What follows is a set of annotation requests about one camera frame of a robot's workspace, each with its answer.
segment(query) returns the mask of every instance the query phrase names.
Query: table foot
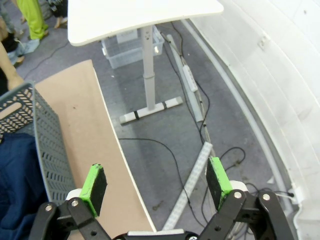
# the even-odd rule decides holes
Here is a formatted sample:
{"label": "table foot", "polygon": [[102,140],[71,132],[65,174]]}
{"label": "table foot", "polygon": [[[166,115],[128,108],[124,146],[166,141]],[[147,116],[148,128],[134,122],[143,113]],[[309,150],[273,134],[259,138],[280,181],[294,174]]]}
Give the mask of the table foot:
{"label": "table foot", "polygon": [[172,108],[172,107],[177,106],[177,105],[182,104],[182,103],[183,103],[182,98],[180,96],[178,96],[178,97],[172,98],[170,100],[157,103],[154,106],[154,109],[150,110],[147,107],[145,107],[145,108],[139,109],[137,111],[132,111],[132,112],[129,112],[129,113],[125,114],[125,115],[122,115],[119,118],[120,119],[120,123],[121,124],[125,124],[125,123],[131,122],[133,120],[139,120],[142,117],[145,117],[145,116],[160,112],[160,111],[165,110],[165,109]]}

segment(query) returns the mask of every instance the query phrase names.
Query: power strip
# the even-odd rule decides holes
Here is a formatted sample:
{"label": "power strip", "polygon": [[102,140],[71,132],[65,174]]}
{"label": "power strip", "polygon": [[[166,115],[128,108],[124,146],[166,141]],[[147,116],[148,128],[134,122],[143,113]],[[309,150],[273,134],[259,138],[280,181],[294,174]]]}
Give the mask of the power strip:
{"label": "power strip", "polygon": [[185,75],[186,81],[188,82],[188,85],[190,87],[190,90],[192,92],[198,91],[198,86],[196,84],[194,76],[192,75],[190,67],[188,65],[184,65],[182,67],[182,70]]}
{"label": "power strip", "polygon": [[176,201],[174,208],[172,209],[168,219],[166,220],[162,230],[166,231],[166,230],[170,230],[170,229],[174,229],[182,212],[185,209],[185,206],[188,203],[188,198],[186,196],[186,194],[188,195],[188,197],[190,198],[190,195],[192,194],[196,183],[204,169],[204,167],[206,166],[208,157],[210,155],[211,149],[212,149],[213,145],[209,142],[204,142],[202,149],[198,155],[197,160],[195,161],[195,164],[192,168],[192,171],[188,177],[188,180],[186,181],[185,185],[184,185],[184,190],[181,191],[180,196],[178,198],[178,200]]}

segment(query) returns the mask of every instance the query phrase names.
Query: gray floor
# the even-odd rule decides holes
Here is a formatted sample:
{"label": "gray floor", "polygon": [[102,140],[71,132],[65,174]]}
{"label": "gray floor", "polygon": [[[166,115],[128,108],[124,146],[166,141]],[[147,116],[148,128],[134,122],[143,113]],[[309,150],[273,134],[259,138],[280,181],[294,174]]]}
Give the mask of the gray floor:
{"label": "gray floor", "polygon": [[[18,27],[28,28],[26,23],[20,26],[20,12],[10,1],[6,3],[6,8]],[[175,154],[179,171],[185,181],[202,146],[186,103],[121,126],[119,116],[145,107],[142,61],[113,70],[103,56],[99,42],[82,47],[71,46],[67,43],[66,29],[53,29],[53,17],[47,20],[47,23],[50,26],[50,35],[41,41],[35,52],[25,56],[24,63],[17,69],[18,73],[23,78],[27,75],[27,80],[39,82],[76,63],[92,59],[118,137],[151,138],[163,142]],[[210,98],[207,126],[216,154],[220,156],[234,146],[242,147],[246,151],[245,161],[228,172],[229,178],[254,183],[258,188],[276,188],[266,183],[272,177],[271,169],[233,95],[189,32],[180,22],[175,25],[184,38],[186,61],[195,79]],[[179,36],[171,27],[167,23],[165,27],[158,26],[158,29],[165,34],[172,34],[178,43]],[[28,35],[26,32],[21,41],[25,42]],[[166,47],[173,59],[169,46]],[[156,100],[159,102],[177,96],[183,97],[180,82],[169,64],[168,56],[165,53],[157,56],[154,64]],[[124,140],[120,143],[150,216],[156,228],[161,230],[182,189],[174,160],[163,146],[154,142]],[[242,153],[235,150],[222,159],[222,162],[228,167],[241,158]],[[190,198],[195,214],[202,223],[204,219],[200,209],[205,188],[206,184],[200,180]],[[204,209],[209,217],[208,201],[205,202]],[[177,227],[196,233],[202,230],[189,207],[185,208]]]}

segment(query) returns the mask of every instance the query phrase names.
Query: laundry basket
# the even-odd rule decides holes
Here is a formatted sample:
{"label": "laundry basket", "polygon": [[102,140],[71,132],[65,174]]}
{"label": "laundry basket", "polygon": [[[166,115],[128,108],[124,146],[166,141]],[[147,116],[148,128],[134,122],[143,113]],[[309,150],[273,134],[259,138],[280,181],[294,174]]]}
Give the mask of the laundry basket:
{"label": "laundry basket", "polygon": [[[152,32],[153,55],[161,55],[165,40],[156,26],[152,26]],[[106,59],[109,60],[113,69],[117,69],[143,59],[140,29],[137,30],[137,36],[134,39],[119,42],[118,36],[112,36],[103,39],[101,43],[102,52]]]}
{"label": "laundry basket", "polygon": [[0,97],[0,134],[27,132],[35,137],[39,166],[48,200],[62,204],[76,188],[58,115],[31,82]]}

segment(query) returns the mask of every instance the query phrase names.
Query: screw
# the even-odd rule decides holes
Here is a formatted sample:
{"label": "screw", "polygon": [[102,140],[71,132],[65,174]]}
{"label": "screw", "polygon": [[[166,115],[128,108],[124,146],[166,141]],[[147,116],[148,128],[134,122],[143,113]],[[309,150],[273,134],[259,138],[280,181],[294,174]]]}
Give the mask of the screw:
{"label": "screw", "polygon": [[71,205],[72,205],[72,207],[75,207],[75,206],[77,206],[78,205],[78,201],[77,200],[74,200],[74,201],[72,201],[72,203],[71,203]]}
{"label": "screw", "polygon": [[45,207],[45,210],[46,210],[47,212],[49,212],[51,209],[52,209],[52,206],[51,206],[51,205],[48,205],[48,206]]}
{"label": "screw", "polygon": [[263,194],[262,198],[266,201],[270,200],[270,196],[268,194]]}
{"label": "screw", "polygon": [[242,197],[242,194],[241,194],[241,192],[236,191],[236,192],[233,194],[233,196],[234,196],[236,199],[240,199],[240,198]]}

